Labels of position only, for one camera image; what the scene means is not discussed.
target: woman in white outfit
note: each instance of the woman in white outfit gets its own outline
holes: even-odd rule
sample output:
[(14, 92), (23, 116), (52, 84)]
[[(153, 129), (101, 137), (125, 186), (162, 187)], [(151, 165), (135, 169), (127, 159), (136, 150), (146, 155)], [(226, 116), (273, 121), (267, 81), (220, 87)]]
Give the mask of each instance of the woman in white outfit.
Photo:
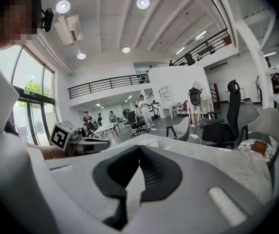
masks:
[(151, 115), (150, 115), (150, 112), (149, 112), (149, 104), (147, 104), (145, 101), (144, 101), (144, 96), (141, 95), (140, 96), (140, 102), (138, 103), (139, 104), (139, 109), (140, 111), (142, 112), (143, 114), (143, 117), (145, 119), (145, 122), (148, 126), (148, 129), (151, 128), (151, 130), (156, 130), (154, 128), (154, 124), (152, 123), (152, 118), (151, 118)]

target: person's arm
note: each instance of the person's arm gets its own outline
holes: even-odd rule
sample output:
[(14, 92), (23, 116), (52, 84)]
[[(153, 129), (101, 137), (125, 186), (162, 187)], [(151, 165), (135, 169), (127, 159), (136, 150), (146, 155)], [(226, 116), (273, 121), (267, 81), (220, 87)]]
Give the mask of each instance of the person's arm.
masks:
[(44, 159), (53, 159), (53, 158), (63, 158), (65, 153), (55, 146), (37, 146), (28, 142), (25, 142), (27, 147), (32, 147), (41, 151)]

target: ceiling light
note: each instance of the ceiling light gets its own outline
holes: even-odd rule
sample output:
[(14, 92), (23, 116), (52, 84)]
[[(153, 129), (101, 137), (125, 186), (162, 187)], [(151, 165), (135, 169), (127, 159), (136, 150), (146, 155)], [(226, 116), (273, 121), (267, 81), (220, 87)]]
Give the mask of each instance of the ceiling light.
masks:
[(203, 31), (201, 34), (199, 34), (196, 39), (200, 38), (201, 36), (203, 36), (206, 33), (206, 31)]
[(122, 51), (123, 53), (128, 53), (130, 51), (130, 47), (124, 47)]
[(137, 7), (144, 10), (147, 9), (150, 5), (150, 1), (149, 0), (138, 0), (137, 1)]
[(83, 60), (85, 57), (86, 57), (86, 54), (84, 54), (84, 53), (79, 53), (79, 54), (77, 54), (77, 56), (76, 56), (78, 59), (80, 59), (80, 60)]
[(66, 13), (68, 10), (70, 10), (70, 3), (66, 0), (58, 2), (56, 5), (56, 10), (58, 13)]
[(275, 54), (276, 54), (276, 52), (272, 52), (272, 53), (269, 53), (269, 54), (264, 55), (264, 57), (273, 56), (273, 55), (275, 55)]
[(185, 49), (185, 47), (181, 48), (180, 51), (178, 51), (176, 54), (178, 55), (180, 52), (182, 52)]

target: black office chair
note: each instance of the black office chair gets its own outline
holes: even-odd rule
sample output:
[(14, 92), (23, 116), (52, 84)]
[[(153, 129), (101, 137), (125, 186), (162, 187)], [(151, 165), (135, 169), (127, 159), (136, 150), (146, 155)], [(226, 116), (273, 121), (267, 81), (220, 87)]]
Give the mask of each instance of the black office chair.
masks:
[(141, 128), (143, 125), (145, 125), (146, 123), (142, 120), (139, 122), (139, 125), (137, 123), (137, 119), (135, 119), (135, 111), (131, 111), (128, 113), (128, 116), (129, 116), (129, 122), (130, 122), (130, 127), (132, 129), (136, 129), (136, 132), (133, 133), (136, 134), (136, 133), (139, 133), (141, 134), (141, 132), (147, 132), (149, 133), (149, 131), (145, 128)]
[(206, 123), (203, 129), (202, 139), (205, 141), (211, 141), (215, 144), (210, 146), (226, 147), (230, 146), (234, 148), (234, 141), (239, 137), (238, 127), (238, 115), (240, 109), (240, 87), (236, 80), (232, 80), (228, 84), (228, 90), (230, 91), (230, 103), (227, 113), (228, 124), (222, 124), (224, 119), (206, 119)]

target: chair headrest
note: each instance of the chair headrest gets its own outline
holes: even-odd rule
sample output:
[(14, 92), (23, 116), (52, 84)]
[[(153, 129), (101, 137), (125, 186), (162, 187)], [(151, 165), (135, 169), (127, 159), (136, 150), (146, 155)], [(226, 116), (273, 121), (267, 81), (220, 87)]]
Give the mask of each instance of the chair headrest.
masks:
[(233, 92), (233, 93), (237, 93), (238, 91), (240, 91), (240, 86), (236, 82), (236, 80), (232, 80), (231, 82), (229, 82), (227, 88), (228, 88), (228, 91)]

